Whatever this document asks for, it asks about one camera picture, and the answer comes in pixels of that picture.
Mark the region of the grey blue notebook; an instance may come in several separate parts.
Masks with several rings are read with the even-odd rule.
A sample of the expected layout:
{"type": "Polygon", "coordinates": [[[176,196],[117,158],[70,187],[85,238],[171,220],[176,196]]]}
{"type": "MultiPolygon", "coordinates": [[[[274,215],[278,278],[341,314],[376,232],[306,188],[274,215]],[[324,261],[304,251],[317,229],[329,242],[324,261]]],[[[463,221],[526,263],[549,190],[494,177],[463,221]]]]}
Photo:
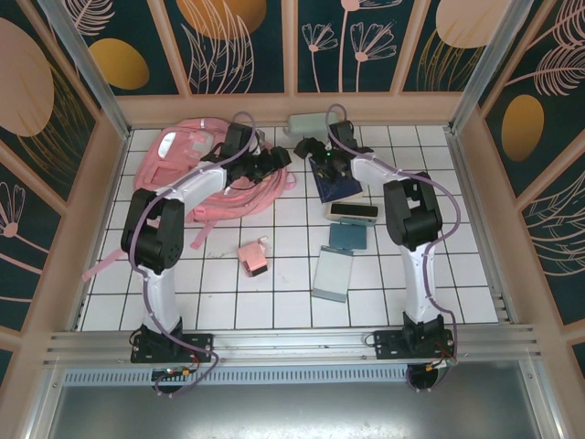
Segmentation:
{"type": "Polygon", "coordinates": [[[345,303],[353,264],[353,252],[322,246],[316,265],[312,296],[345,303]]]}

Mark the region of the aluminium side rail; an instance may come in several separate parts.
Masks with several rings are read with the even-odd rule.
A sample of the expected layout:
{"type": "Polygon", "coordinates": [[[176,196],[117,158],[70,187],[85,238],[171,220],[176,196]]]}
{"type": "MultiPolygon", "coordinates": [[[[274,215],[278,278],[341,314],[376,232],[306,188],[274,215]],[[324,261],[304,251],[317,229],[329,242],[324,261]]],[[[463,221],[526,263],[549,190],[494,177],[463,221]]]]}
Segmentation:
{"type": "Polygon", "coordinates": [[[72,279],[67,330],[78,328],[85,309],[90,281],[84,274],[98,261],[105,230],[109,224],[120,175],[133,134],[118,138],[97,134],[84,156],[80,174],[71,193],[68,219],[71,230],[67,252],[72,279]]]}
{"type": "Polygon", "coordinates": [[[479,256],[484,267],[488,288],[494,301],[502,303],[495,306],[498,320],[501,324],[515,325],[518,323],[517,312],[508,293],[502,267],[495,253],[494,243],[487,221],[484,218],[484,209],[479,193],[475,187],[471,168],[463,151],[463,143],[456,134],[451,133],[449,128],[444,129],[444,134],[450,149],[479,256]]]}

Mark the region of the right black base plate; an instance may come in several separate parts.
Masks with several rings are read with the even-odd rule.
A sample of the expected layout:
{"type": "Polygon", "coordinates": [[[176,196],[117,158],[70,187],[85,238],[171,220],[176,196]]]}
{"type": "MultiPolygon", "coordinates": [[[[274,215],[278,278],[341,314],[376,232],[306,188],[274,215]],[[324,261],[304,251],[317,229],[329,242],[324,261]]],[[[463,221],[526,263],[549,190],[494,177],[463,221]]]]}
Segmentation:
{"type": "Polygon", "coordinates": [[[441,359],[452,357],[454,341],[448,329],[417,341],[409,347],[401,330],[379,330],[373,333],[377,359],[441,359]]]}

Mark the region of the mint green pencil case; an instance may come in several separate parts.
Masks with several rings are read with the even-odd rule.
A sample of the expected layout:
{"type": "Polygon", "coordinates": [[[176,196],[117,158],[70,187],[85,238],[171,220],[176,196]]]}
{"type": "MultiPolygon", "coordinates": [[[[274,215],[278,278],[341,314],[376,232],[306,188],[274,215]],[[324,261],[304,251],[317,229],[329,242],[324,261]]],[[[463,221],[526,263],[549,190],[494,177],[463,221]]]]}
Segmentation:
{"type": "Polygon", "coordinates": [[[283,131],[290,137],[327,135],[327,122],[336,123],[338,121],[338,116],[335,113],[330,116],[327,116],[325,112],[293,114],[288,117],[283,131]]]}

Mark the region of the teal notebook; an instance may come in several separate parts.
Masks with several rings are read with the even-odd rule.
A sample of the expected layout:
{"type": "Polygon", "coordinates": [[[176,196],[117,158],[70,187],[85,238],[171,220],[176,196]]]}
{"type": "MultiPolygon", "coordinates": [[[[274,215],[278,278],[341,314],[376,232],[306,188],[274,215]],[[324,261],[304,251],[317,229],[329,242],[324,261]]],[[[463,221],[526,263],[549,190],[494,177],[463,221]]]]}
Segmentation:
{"type": "Polygon", "coordinates": [[[329,246],[342,250],[365,250],[367,248],[367,226],[333,223],[330,226],[329,246]]]}

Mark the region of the aluminium frame post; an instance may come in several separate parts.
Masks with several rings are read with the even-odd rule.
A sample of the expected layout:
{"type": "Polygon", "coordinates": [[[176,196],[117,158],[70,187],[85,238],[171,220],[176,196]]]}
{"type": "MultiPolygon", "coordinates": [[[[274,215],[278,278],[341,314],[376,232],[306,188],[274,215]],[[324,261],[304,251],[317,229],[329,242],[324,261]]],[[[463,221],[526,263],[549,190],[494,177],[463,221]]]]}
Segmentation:
{"type": "Polygon", "coordinates": [[[130,125],[126,121],[111,87],[103,78],[85,41],[70,20],[66,7],[60,0],[37,1],[68,53],[77,63],[80,73],[88,82],[90,89],[99,101],[115,131],[123,140],[126,140],[129,135],[130,125]]]}
{"type": "Polygon", "coordinates": [[[511,0],[506,7],[448,123],[448,133],[451,136],[456,137],[464,128],[490,79],[495,75],[519,29],[526,21],[533,3],[534,0],[511,0]]]}

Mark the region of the grey metal panel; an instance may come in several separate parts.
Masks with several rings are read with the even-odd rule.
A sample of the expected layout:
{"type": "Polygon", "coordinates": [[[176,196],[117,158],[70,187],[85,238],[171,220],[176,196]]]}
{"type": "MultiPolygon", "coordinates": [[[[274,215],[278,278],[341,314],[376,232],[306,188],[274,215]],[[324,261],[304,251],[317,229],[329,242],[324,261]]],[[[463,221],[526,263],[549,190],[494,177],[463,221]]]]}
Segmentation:
{"type": "Polygon", "coordinates": [[[177,399],[141,387],[67,388],[49,439],[541,439],[519,392],[401,383],[207,386],[177,399]]]}

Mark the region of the pink backpack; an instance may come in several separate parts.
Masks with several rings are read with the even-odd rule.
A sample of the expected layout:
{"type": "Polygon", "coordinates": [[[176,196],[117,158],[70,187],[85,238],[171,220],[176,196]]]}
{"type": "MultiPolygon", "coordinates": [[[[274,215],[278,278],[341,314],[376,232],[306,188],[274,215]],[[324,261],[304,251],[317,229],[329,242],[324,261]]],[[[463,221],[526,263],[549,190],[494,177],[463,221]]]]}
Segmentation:
{"type": "MultiPolygon", "coordinates": [[[[218,118],[184,120],[176,126],[164,129],[155,138],[133,179],[134,189],[155,190],[185,176],[202,165],[201,157],[215,145],[223,144],[229,122],[218,118]]],[[[271,149],[265,141],[269,155],[261,163],[270,163],[271,149]]],[[[226,189],[210,196],[201,205],[186,214],[186,223],[202,223],[204,229],[191,243],[193,249],[202,246],[210,231],[221,220],[233,220],[258,214],[268,208],[286,190],[294,188],[295,177],[286,167],[257,182],[246,177],[228,184],[226,189]]]]}

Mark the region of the beige case with black window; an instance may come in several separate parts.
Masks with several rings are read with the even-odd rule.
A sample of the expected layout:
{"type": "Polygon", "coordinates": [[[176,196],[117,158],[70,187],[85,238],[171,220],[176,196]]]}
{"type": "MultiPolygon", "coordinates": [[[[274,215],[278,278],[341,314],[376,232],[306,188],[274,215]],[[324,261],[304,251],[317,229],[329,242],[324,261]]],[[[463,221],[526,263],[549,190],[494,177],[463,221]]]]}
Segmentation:
{"type": "Polygon", "coordinates": [[[378,219],[378,207],[363,203],[333,202],[328,205],[325,215],[330,220],[375,222],[378,219]]]}

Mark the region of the pink pencil sharpener box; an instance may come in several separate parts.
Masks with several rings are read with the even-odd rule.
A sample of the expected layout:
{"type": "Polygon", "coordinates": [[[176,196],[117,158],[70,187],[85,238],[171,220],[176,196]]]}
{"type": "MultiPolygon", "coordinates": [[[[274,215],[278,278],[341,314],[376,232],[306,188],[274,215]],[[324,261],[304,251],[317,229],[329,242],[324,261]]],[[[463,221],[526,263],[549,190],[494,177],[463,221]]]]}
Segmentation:
{"type": "Polygon", "coordinates": [[[267,237],[263,236],[238,248],[239,262],[248,277],[256,277],[268,271],[266,243],[267,237]]]}

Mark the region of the navy blue book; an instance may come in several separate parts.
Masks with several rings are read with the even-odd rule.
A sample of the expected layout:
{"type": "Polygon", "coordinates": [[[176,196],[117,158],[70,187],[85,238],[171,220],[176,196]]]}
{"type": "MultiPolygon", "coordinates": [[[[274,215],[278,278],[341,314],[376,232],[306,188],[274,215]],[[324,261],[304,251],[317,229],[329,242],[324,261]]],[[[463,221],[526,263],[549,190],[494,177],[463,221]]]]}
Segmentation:
{"type": "Polygon", "coordinates": [[[315,161],[310,158],[309,164],[314,176],[317,193],[322,203],[342,202],[343,200],[360,198],[364,194],[361,184],[352,177],[340,176],[335,181],[322,177],[315,161]]]}

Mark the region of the aluminium front rail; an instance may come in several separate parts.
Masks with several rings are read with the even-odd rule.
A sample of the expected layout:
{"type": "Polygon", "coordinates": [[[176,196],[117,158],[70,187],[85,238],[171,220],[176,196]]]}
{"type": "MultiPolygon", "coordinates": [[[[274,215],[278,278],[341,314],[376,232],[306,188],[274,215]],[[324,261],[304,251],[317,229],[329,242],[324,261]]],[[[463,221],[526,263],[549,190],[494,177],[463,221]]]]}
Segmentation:
{"type": "MultiPolygon", "coordinates": [[[[213,348],[222,366],[297,366],[372,363],[373,327],[283,330],[218,330],[213,348]]],[[[51,335],[42,365],[57,368],[130,367],[128,331],[60,332],[51,335]]],[[[463,362],[539,358],[530,325],[457,326],[457,358],[463,362]]]]}

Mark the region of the slotted metal strip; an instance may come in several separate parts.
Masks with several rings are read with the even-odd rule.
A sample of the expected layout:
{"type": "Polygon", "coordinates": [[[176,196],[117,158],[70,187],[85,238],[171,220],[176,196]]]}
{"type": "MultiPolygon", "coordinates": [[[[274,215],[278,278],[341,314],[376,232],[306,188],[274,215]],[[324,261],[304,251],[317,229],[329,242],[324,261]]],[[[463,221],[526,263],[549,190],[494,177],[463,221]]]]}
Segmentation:
{"type": "MultiPolygon", "coordinates": [[[[151,380],[153,369],[70,369],[65,373],[65,387],[100,386],[182,386],[197,375],[184,380],[151,380]]],[[[217,368],[202,383],[204,385],[310,384],[348,382],[401,382],[407,370],[400,365],[314,366],[217,368]]]]}

